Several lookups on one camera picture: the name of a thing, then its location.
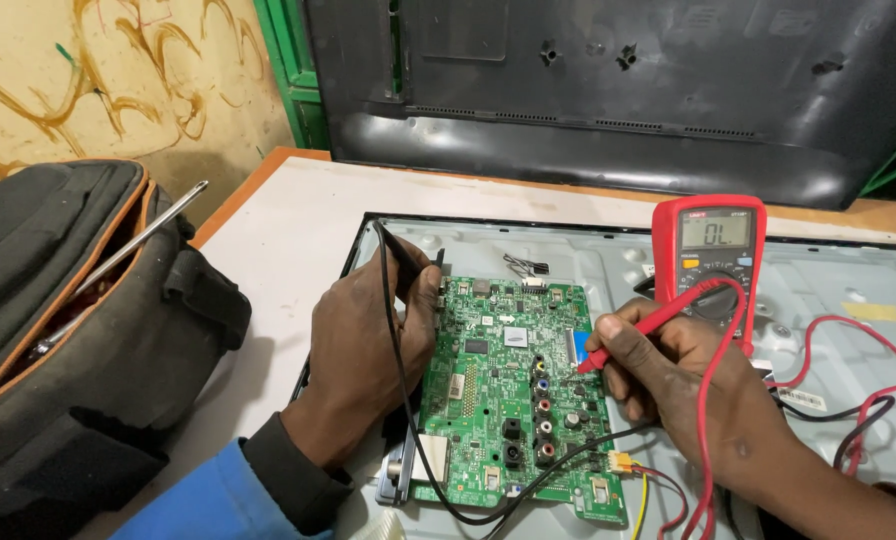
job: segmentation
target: ventilation slot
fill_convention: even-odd
[[[645,122],[620,122],[618,120],[595,120],[598,126],[611,126],[614,128],[635,128],[639,130],[659,130],[661,124],[646,124]]]
[[[730,137],[753,138],[753,131],[735,131],[733,129],[685,128],[685,133],[705,135],[727,135]]]
[[[499,112],[499,118],[514,118],[516,120],[543,120],[545,122],[557,122],[556,116],[538,116],[537,114],[520,114],[517,112]]]
[[[418,111],[423,113],[440,113],[442,115],[465,115],[467,117],[473,117],[475,112],[473,110],[465,110],[464,108],[444,108],[443,106],[424,106],[423,104],[418,104],[415,106]]]

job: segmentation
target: green circuit board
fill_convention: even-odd
[[[588,305],[580,286],[537,280],[445,276],[440,292],[418,426],[447,443],[438,466],[448,499],[493,508],[547,463],[611,432],[600,376],[576,368],[574,333],[591,332]],[[607,470],[613,448],[609,442],[579,454],[532,497],[573,504],[580,518],[626,525],[621,481]],[[414,479],[411,493],[437,501],[426,479]]]

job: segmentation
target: multimeter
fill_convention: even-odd
[[[766,226],[765,205],[757,197],[695,195],[658,203],[651,217],[654,299],[667,304],[711,278],[738,282],[747,303],[734,338],[749,356]],[[723,287],[689,303],[682,312],[726,328],[737,304],[735,292]]]

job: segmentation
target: red multimeter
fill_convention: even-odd
[[[651,217],[651,251],[654,300],[663,307],[635,328],[647,334],[681,309],[727,330],[738,306],[738,295],[743,291],[744,320],[737,325],[734,339],[750,356],[754,292],[766,227],[765,205],[757,197],[695,195],[658,203]],[[712,279],[731,280],[741,289],[733,284],[725,287],[709,282],[683,298],[683,308],[670,305],[678,295]],[[607,360],[607,350],[595,350],[578,364],[577,371],[600,369]]]

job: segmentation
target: backpack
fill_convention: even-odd
[[[0,537],[68,537],[121,509],[241,346],[251,304],[188,244],[182,215],[70,298],[170,206],[130,160],[44,163],[0,181]],[[81,312],[47,353],[32,351]]]

